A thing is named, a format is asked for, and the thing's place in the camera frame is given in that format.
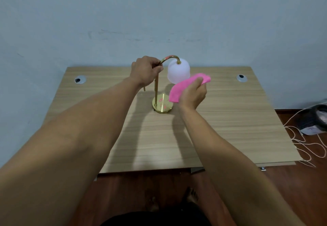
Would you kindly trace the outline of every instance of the wooden floor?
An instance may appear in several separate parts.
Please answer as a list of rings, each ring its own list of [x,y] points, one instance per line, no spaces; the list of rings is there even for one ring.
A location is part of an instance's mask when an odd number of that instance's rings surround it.
[[[282,122],[291,116],[279,114]],[[319,142],[317,136],[305,138],[308,143]],[[327,133],[321,134],[321,138],[327,145]],[[324,154],[318,145],[310,145],[309,148],[317,154]],[[297,163],[293,166],[267,167],[264,173],[307,226],[327,225],[327,158],[321,159],[313,154],[312,157],[312,163],[317,168]],[[207,174],[191,175],[187,169],[99,175],[89,187],[69,225],[99,226],[112,216],[145,210],[145,203],[152,196],[156,196],[161,208],[176,205],[187,186],[198,192],[199,206],[212,225],[235,225]]]

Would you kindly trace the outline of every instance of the curved lamp arm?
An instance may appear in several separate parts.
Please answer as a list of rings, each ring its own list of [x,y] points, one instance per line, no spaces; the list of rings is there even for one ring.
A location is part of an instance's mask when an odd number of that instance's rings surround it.
[[[162,65],[162,63],[164,63],[166,60],[168,60],[168,59],[170,59],[170,58],[175,58],[175,59],[177,59],[177,64],[181,64],[181,63],[182,63],[181,60],[179,59],[179,57],[178,57],[177,55],[169,55],[169,56],[163,58],[163,59],[159,62],[158,66]],[[157,100],[158,100],[158,79],[159,79],[159,74],[157,75],[157,77],[156,77],[155,80],[154,80],[154,91],[155,91],[155,93],[156,93],[156,95],[155,95],[155,100],[154,100],[154,105],[157,105]]]

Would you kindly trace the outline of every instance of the cleaning cloth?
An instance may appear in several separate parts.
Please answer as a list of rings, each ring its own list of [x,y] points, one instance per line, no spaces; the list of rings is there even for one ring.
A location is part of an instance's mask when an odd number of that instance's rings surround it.
[[[205,75],[204,73],[197,73],[196,75],[193,75],[192,77],[190,77],[186,80],[183,80],[182,82],[174,85],[169,93],[169,101],[173,102],[173,103],[178,103],[182,92],[186,89],[186,87],[188,87],[191,83],[193,83],[194,80],[196,80],[198,77],[203,78],[202,84],[208,83],[211,81],[210,76]]]

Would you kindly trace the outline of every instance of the frosted glass lampshade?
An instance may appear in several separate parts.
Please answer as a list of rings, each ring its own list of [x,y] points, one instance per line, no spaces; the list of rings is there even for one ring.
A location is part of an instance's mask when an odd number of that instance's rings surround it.
[[[168,79],[171,83],[177,84],[183,80],[188,79],[190,74],[190,65],[184,60],[180,59],[181,64],[177,64],[177,59],[173,59],[168,65]]]

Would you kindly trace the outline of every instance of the wooden desk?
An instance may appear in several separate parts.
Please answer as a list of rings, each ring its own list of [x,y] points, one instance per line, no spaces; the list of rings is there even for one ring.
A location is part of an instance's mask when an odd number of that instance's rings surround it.
[[[198,112],[227,141],[258,166],[294,164],[301,160],[250,67],[194,67],[191,74],[211,76]],[[130,73],[129,67],[68,67],[45,121],[77,102],[109,88]],[[248,81],[241,83],[239,74]],[[75,77],[85,75],[84,84]],[[159,91],[173,85],[165,69]],[[101,173],[202,166],[175,106],[168,114],[153,111],[154,83],[134,99],[116,144]]]

